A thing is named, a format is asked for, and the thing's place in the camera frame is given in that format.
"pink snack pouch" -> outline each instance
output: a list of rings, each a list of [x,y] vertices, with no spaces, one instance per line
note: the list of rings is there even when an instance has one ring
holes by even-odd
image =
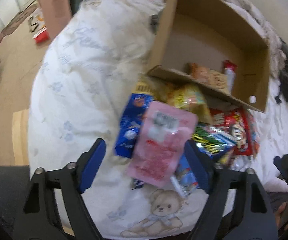
[[[170,181],[194,132],[197,116],[185,110],[153,101],[146,112],[127,174],[163,187]]]

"teddy bear face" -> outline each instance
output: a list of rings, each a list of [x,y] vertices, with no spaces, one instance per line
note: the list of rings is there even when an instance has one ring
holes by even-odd
[[[151,213],[164,217],[176,213],[181,206],[181,199],[177,192],[167,190],[152,201]]]

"open cardboard box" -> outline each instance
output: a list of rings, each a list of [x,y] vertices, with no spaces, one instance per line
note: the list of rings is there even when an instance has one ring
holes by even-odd
[[[232,95],[195,81],[185,69],[186,63],[195,62],[221,72],[226,59],[238,66]],[[268,46],[230,6],[220,0],[166,0],[148,75],[194,82],[203,94],[264,112],[269,73]]]

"yellow snack bag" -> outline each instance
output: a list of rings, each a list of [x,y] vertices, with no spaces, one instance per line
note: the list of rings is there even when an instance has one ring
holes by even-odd
[[[210,110],[205,98],[194,84],[186,84],[168,94],[167,103],[176,108],[189,111],[198,116],[199,122],[212,124]]]

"bed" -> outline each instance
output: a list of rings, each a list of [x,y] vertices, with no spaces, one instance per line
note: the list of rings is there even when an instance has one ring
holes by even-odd
[[[272,77],[267,108],[265,113],[252,111],[260,151],[247,164],[266,184],[278,174],[273,158],[288,153],[288,106],[283,98],[280,105],[274,99],[283,55],[274,29],[251,3],[225,2],[257,24],[270,45]],[[154,239],[190,231],[207,200],[202,190],[186,200],[178,198],[171,186],[157,189],[145,185],[132,190],[132,179],[124,173],[129,160],[113,152],[121,113],[154,41],[150,16],[163,6],[163,0],[84,0],[49,46],[33,84],[28,121],[31,175],[38,167],[61,169],[88,151],[97,138],[103,138],[106,155],[92,187],[82,196],[102,236],[108,239]],[[62,222],[69,226],[60,192],[56,196]],[[172,206],[163,219],[154,215],[159,197]],[[224,214],[231,211],[233,203],[231,190]],[[157,221],[161,229],[152,233],[149,229]],[[134,230],[138,225],[141,230]]]

